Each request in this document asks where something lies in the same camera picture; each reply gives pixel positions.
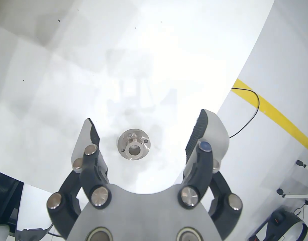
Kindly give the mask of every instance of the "metal pin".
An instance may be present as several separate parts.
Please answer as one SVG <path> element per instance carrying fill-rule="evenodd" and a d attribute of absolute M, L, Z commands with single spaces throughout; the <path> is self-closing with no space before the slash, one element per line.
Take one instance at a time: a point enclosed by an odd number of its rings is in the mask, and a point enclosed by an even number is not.
<path fill-rule="evenodd" d="M 61 194 L 54 193 L 47 200 L 47 207 L 51 210 L 56 209 L 61 204 Z"/>
<path fill-rule="evenodd" d="M 97 145 L 91 144 L 85 148 L 84 154 L 90 156 L 97 151 Z"/>
<path fill-rule="evenodd" d="M 220 163 L 216 159 L 213 159 L 213 174 L 219 172 L 220 168 Z"/>
<path fill-rule="evenodd" d="M 229 201 L 229 206 L 233 209 L 233 210 L 241 210 L 243 207 L 243 203 L 242 200 L 240 199 L 240 197 L 238 195 L 235 194 L 230 194 L 228 197 L 228 201 Z"/>
<path fill-rule="evenodd" d="M 74 170 L 78 170 L 81 169 L 81 167 L 83 166 L 83 158 L 77 158 L 74 162 L 73 162 L 73 169 Z"/>
<path fill-rule="evenodd" d="M 194 207 L 198 203 L 198 195 L 191 187 L 184 187 L 180 192 L 180 197 L 185 205 Z"/>

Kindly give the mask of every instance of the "black wire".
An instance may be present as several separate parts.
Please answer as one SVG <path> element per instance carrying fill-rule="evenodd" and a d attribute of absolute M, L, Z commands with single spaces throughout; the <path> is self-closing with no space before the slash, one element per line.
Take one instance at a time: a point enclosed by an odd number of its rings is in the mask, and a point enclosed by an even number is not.
<path fill-rule="evenodd" d="M 299 209 L 302 209 L 303 210 L 303 216 L 302 216 L 302 220 L 304 219 L 304 206 L 305 206 L 306 204 L 303 204 L 302 205 L 302 207 L 300 207 L 300 208 L 296 208 L 295 210 L 294 210 L 294 214 L 295 214 L 295 212 L 297 211 L 297 210 L 299 210 Z"/>
<path fill-rule="evenodd" d="M 61 235 L 52 234 L 52 233 L 49 233 L 49 232 L 48 232 L 48 234 L 49 234 L 49 235 L 52 235 L 52 236 L 55 236 L 55 237 L 61 237 L 61 238 L 62 238 L 62 236 L 61 236 Z"/>
<path fill-rule="evenodd" d="M 237 133 L 233 134 L 232 136 L 230 136 L 230 138 L 234 137 L 235 135 L 239 134 L 251 121 L 252 119 L 254 119 L 256 113 L 258 112 L 258 109 L 260 108 L 260 99 L 257 95 L 257 93 L 255 93 L 253 90 L 249 90 L 249 89 L 244 89 L 244 88 L 236 88 L 236 87 L 232 87 L 232 89 L 237 89 L 237 90 L 244 90 L 244 91 L 249 91 L 252 92 L 256 95 L 257 97 L 257 109 L 255 110 L 254 115 L 251 117 L 251 119 L 243 126 L 243 128 L 241 128 Z"/>

